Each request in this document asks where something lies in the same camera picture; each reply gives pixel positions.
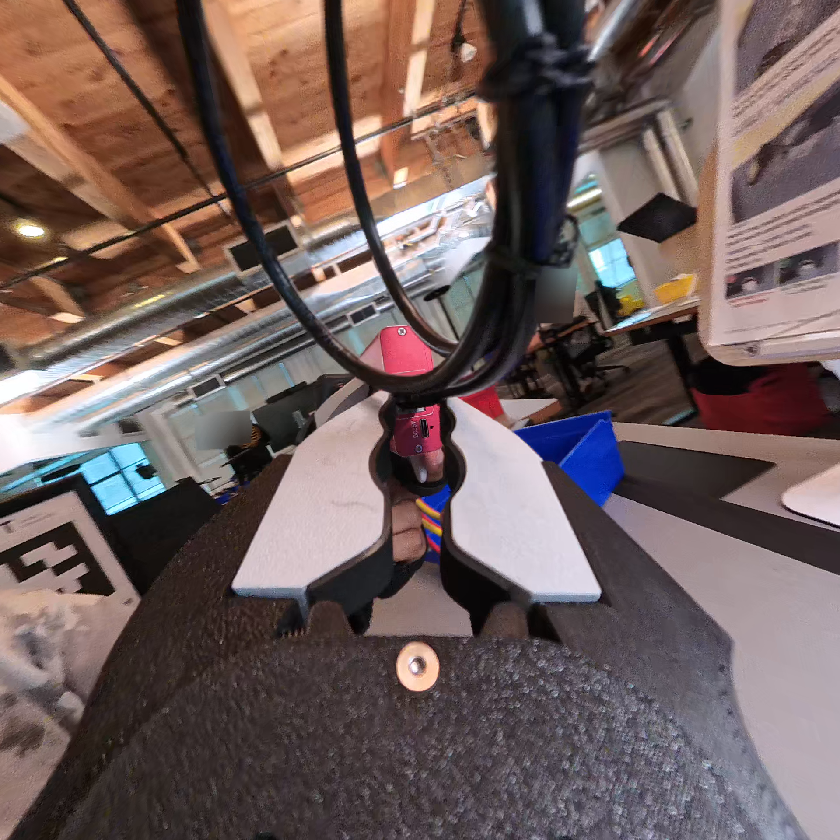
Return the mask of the white monitor base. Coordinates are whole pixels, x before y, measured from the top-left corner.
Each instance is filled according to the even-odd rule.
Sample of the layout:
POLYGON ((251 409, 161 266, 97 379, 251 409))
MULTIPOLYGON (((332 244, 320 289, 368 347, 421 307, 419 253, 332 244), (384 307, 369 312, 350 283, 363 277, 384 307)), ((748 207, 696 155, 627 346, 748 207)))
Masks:
POLYGON ((839 464, 788 488, 783 508, 798 516, 839 528, 839 464))

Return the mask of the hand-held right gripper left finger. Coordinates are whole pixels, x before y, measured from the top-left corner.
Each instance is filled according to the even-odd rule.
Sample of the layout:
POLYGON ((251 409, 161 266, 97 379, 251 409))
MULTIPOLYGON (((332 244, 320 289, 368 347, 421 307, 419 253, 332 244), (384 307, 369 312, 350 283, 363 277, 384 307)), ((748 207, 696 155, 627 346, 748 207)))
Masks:
POLYGON ((384 591, 393 567, 387 400, 365 397, 297 447, 233 579, 235 594, 363 607, 384 591))

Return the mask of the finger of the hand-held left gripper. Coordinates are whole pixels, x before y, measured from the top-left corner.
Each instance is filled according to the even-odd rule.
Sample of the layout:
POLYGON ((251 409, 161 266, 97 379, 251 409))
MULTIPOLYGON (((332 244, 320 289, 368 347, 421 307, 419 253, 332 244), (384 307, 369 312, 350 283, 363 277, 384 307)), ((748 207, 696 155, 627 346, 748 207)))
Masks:
POLYGON ((320 428, 337 415, 361 403, 370 395, 371 388, 365 382, 355 377, 352 378, 347 384, 342 385, 338 391, 331 394, 316 410, 313 415, 315 428, 320 428))

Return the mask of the instruction poster board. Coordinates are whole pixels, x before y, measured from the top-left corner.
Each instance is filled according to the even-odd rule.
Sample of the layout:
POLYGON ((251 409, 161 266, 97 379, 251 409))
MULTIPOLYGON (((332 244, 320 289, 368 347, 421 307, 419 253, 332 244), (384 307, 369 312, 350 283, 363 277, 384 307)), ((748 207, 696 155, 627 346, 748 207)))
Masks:
POLYGON ((719 31, 700 339, 725 364, 838 367, 838 2, 721 2, 719 31))

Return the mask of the black hanging panel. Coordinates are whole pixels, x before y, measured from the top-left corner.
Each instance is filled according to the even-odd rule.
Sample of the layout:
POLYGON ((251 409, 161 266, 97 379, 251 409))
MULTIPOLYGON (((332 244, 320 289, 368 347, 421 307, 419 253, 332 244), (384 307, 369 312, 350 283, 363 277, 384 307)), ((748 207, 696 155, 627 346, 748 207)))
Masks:
POLYGON ((692 228, 696 223, 697 209, 694 206, 666 193, 657 192, 644 205, 618 223, 616 231, 661 245, 692 228))

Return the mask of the person's left hand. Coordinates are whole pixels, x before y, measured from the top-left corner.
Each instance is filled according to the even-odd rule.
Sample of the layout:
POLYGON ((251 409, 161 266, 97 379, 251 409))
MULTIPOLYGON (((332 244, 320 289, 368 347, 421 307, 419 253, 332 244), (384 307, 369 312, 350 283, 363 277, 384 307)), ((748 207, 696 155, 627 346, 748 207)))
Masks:
MULTIPOLYGON (((444 477, 445 453, 441 449, 415 455, 404 461, 411 466, 418 483, 435 484, 444 477)), ((397 470, 388 481, 392 504, 393 559, 396 563, 412 563, 423 559, 427 541, 422 512, 416 504, 417 496, 405 487, 402 476, 397 470)))

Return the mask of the red seat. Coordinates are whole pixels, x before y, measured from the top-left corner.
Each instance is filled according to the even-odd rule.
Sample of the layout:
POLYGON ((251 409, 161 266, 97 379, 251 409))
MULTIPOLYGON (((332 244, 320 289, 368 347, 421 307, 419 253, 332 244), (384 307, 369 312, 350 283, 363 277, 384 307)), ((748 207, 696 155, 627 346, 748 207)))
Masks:
POLYGON ((707 357, 695 364, 689 389, 703 427, 714 431, 802 436, 830 417, 805 364, 730 366, 707 357))

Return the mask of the red metal ethernet adapter box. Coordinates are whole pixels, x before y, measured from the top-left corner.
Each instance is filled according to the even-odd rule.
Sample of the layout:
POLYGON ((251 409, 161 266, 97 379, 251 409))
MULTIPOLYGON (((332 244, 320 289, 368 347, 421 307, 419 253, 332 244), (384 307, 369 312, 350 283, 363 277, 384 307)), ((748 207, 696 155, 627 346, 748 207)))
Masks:
MULTIPOLYGON (((361 360, 390 375, 420 375, 434 367, 431 349, 412 328, 403 325, 383 328, 364 349, 361 360)), ((409 458, 431 455, 441 448, 439 405, 395 409, 394 454, 409 458)))

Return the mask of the blue plastic bin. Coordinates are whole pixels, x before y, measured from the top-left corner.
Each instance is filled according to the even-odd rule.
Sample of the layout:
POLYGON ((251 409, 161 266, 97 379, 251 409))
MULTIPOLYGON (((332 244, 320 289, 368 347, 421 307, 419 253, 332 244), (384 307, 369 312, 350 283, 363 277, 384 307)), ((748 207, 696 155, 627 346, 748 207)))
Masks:
POLYGON ((625 476, 610 412, 528 426, 515 435, 543 461, 560 467, 601 508, 625 476))

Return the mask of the silver ventilation duct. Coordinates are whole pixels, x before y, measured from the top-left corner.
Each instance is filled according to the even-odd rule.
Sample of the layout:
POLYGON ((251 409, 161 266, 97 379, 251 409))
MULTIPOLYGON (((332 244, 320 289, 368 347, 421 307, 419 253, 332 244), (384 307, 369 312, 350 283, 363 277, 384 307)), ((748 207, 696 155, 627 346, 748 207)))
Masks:
MULTIPOLYGON (((14 413, 20 413, 22 401, 119 361, 195 320, 209 320, 223 308, 267 289, 263 271, 245 277, 230 271, 208 271, 169 290, 135 297, 121 308, 81 321, 52 339, 18 350, 2 348, 2 408, 12 407, 14 413)), ((96 429, 300 335, 307 333, 298 318, 277 302, 35 410, 34 422, 37 427, 78 424, 86 431, 96 429)))

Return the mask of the black white marker sign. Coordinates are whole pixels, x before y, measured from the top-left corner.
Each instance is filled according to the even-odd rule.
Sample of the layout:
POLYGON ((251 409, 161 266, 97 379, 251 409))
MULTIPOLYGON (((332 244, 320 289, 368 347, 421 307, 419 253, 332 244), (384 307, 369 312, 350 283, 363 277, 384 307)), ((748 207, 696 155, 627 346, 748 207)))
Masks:
POLYGON ((100 502, 78 477, 2 500, 1 591, 97 595, 135 607, 140 595, 100 502))

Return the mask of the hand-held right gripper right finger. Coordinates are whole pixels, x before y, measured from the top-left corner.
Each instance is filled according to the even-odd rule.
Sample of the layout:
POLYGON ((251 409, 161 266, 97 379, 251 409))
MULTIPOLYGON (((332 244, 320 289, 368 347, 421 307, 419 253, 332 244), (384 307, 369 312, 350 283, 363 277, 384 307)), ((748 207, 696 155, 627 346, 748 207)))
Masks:
POLYGON ((521 604, 595 603, 602 588, 541 458, 511 430, 454 397, 457 479, 449 550, 521 604))

